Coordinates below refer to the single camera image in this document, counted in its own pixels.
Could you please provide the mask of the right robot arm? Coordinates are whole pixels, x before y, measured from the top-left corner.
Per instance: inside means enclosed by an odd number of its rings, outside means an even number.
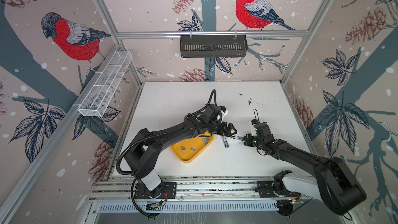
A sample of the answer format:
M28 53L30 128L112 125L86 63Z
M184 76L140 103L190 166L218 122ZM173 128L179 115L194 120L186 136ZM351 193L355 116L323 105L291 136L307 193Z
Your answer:
M264 151L266 156L288 162L309 173L317 183L321 201L338 215L344 215L367 199L365 190L344 160L326 158L298 149L281 139L274 139L267 123L251 121L251 134L245 146Z

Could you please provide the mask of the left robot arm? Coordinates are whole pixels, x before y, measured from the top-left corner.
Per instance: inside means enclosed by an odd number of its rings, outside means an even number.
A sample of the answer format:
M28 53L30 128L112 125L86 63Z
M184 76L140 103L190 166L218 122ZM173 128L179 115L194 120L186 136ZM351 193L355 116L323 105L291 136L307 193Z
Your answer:
M206 105L185 115L182 123L160 131L140 130L120 153L115 165L117 172L134 176L145 185L152 198L157 198L164 192L163 181L154 169L159 154L180 141L204 136L206 132L225 137L236 135L234 125L223 121L227 114L225 106L217 104L217 91L212 90Z

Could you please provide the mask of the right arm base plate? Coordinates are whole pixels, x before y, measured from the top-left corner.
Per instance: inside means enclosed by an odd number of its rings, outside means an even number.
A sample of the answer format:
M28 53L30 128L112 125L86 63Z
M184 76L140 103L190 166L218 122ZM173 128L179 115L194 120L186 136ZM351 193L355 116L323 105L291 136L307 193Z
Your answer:
M257 181L255 192L259 193L260 198L300 198L298 192L288 191L283 183L275 181Z

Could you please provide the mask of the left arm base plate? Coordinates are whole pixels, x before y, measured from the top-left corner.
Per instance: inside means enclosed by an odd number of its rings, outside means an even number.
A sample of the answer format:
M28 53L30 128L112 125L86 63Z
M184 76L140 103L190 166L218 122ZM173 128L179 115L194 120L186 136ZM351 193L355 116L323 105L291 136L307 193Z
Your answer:
M154 190L148 190L143 183L135 183L132 187L134 199L156 200L156 199L175 199L177 184L175 182L161 183Z

